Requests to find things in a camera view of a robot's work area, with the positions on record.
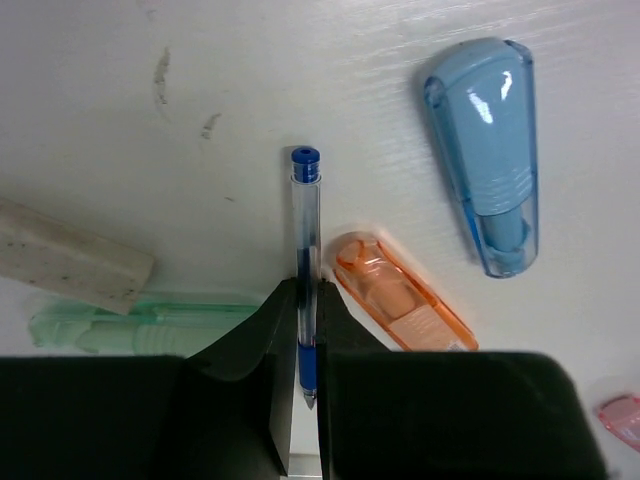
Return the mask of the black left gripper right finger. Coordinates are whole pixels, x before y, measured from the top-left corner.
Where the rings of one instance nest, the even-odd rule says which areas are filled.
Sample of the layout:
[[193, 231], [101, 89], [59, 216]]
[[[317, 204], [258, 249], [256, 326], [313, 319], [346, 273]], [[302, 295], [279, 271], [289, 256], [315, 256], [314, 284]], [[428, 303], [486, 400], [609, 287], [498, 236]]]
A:
[[527, 352], [387, 349], [318, 291], [317, 408], [327, 479], [604, 479], [574, 383]]

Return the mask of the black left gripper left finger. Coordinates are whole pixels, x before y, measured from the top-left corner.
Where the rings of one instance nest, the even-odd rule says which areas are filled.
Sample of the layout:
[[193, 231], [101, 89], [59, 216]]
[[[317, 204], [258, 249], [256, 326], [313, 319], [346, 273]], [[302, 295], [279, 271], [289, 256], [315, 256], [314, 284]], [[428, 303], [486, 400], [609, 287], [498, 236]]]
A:
[[277, 479], [288, 470], [295, 283], [190, 358], [5, 357], [5, 479]]

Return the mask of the blue gel pen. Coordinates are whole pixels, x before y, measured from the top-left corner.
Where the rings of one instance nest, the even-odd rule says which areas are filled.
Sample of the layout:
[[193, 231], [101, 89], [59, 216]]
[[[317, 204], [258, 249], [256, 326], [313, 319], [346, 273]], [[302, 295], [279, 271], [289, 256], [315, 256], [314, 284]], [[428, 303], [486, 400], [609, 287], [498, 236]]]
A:
[[305, 402], [313, 408], [317, 396], [315, 336], [321, 278], [320, 153], [309, 146], [297, 147], [291, 152], [291, 165], [298, 374]]

